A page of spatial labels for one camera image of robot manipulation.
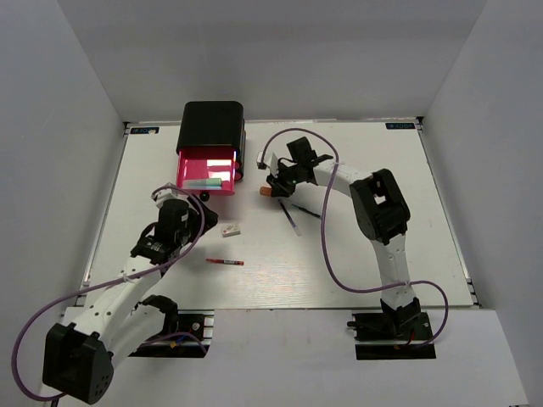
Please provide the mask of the pink top drawer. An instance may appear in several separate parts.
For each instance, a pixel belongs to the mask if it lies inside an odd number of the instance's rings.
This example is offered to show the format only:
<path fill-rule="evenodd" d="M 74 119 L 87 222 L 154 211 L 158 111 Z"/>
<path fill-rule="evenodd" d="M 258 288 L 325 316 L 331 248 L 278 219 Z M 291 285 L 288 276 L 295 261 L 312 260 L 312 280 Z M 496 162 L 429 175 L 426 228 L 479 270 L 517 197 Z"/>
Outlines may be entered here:
<path fill-rule="evenodd" d="M 237 151 L 231 147 L 190 147 L 182 148 L 178 153 L 179 162 L 176 175 L 176 185 L 181 189 L 209 195 L 232 196 L 235 193 L 237 172 Z M 206 167 L 207 159 L 231 159 L 235 167 L 226 171 L 211 171 Z M 185 180 L 221 178 L 221 190 L 188 189 L 183 186 Z"/>

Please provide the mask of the green highlighter pen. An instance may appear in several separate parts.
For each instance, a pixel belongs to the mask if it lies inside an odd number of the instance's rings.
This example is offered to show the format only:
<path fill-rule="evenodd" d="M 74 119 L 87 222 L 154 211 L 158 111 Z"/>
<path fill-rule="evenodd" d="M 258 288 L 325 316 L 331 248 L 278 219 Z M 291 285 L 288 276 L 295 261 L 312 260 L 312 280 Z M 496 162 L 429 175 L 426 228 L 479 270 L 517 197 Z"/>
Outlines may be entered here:
<path fill-rule="evenodd" d="M 199 190 L 221 190 L 222 179 L 221 178 L 206 178 L 206 179 L 194 179 L 185 180 L 183 186 L 188 189 Z"/>

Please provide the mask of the orange highlighter pen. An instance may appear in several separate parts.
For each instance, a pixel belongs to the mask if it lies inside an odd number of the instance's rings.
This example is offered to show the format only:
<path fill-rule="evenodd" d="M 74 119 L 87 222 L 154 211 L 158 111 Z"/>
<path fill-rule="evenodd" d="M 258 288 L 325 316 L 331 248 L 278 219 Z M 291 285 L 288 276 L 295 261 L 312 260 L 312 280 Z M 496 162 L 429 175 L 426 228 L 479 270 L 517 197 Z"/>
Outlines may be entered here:
<path fill-rule="evenodd" d="M 273 191 L 271 187 L 261 187 L 259 194 L 268 198 L 273 197 Z"/>

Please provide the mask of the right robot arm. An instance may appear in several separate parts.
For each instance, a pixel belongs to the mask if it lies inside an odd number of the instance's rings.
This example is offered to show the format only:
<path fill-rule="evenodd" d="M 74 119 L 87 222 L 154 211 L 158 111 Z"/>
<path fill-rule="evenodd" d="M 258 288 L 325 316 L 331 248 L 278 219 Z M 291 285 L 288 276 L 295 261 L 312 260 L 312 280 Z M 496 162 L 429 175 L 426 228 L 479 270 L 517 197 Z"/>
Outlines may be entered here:
<path fill-rule="evenodd" d="M 257 156 L 260 170 L 267 170 L 267 188 L 273 198 L 289 198 L 296 187 L 309 183 L 325 187 L 321 214 L 322 254 L 329 275 L 335 284 L 349 293 L 381 293 L 380 304 L 384 330 L 395 338 L 404 337 L 414 327 L 421 314 L 420 301 L 411 286 L 406 260 L 406 232 L 411 212 L 390 170 L 368 172 L 340 163 L 336 148 L 332 154 L 319 155 L 307 137 L 287 144 L 289 164 L 276 155 Z M 381 286 L 355 289 L 344 285 L 335 275 L 327 253 L 327 204 L 332 191 L 351 199 L 356 223 L 364 237 L 372 244 L 380 275 Z"/>

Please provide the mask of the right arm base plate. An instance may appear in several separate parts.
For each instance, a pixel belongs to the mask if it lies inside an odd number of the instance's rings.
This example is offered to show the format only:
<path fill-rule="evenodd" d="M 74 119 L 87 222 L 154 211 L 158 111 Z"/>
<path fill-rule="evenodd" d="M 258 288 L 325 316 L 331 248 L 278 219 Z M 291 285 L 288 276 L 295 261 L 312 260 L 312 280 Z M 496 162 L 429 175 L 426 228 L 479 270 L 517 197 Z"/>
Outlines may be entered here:
<path fill-rule="evenodd" d="M 382 313 L 357 313 L 346 323 L 355 337 L 357 360 L 434 360 L 432 343 L 423 346 L 432 336 L 426 312 L 407 322 L 398 330 Z"/>

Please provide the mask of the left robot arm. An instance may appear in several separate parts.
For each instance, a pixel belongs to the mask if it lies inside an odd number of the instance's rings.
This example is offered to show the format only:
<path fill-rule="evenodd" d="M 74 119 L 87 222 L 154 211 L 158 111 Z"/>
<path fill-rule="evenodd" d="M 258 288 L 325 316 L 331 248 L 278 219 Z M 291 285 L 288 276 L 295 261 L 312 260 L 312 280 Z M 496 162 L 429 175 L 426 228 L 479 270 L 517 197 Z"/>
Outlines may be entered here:
<path fill-rule="evenodd" d="M 115 368 L 143 343 L 179 328 L 176 303 L 151 294 L 188 244 L 218 223 L 216 212 L 196 197 L 160 203 L 157 221 L 140 234 L 120 283 L 106 287 L 79 316 L 55 324 L 45 341 L 42 381 L 63 394 L 96 404 L 106 393 Z"/>

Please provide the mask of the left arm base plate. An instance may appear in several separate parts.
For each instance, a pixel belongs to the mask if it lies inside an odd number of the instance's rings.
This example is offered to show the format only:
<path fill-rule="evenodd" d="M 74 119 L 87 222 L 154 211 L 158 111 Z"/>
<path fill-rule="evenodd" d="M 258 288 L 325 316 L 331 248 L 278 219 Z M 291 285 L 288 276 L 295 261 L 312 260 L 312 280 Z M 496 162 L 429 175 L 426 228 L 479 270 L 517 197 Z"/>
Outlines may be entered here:
<path fill-rule="evenodd" d="M 130 357 L 203 359 L 211 345 L 214 320 L 214 310 L 178 310 L 171 332 L 154 335 Z"/>

